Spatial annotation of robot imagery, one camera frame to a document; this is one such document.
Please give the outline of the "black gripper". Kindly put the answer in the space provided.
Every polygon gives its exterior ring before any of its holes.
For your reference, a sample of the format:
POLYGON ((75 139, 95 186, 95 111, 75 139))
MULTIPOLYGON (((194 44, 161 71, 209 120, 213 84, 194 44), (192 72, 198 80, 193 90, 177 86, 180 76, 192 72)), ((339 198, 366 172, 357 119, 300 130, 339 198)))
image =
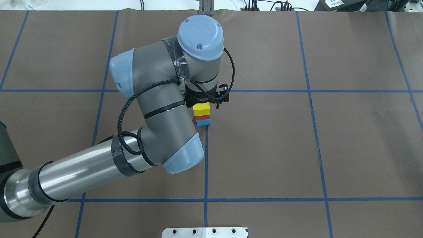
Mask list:
MULTIPOLYGON (((199 83, 199 86, 204 86, 204 90, 210 96, 217 98, 217 83, 199 83)), ((185 85, 184 101, 187 108, 193 107, 198 103, 210 102, 216 104, 217 101, 207 96, 205 93, 202 93, 195 85, 189 83, 185 85)))

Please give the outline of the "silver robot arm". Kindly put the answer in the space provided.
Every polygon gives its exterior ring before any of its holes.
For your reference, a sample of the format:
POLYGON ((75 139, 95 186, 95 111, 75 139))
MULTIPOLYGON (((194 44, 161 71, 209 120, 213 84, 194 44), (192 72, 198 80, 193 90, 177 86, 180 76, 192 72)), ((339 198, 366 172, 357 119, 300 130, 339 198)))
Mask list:
POLYGON ((193 15, 176 36, 112 57, 109 71, 125 99, 115 133, 34 169, 23 167, 1 122, 1 222, 31 219, 74 195, 154 166, 174 174, 197 165, 205 153, 188 110, 195 103, 227 100, 230 86, 218 85, 225 53, 223 26, 193 15))

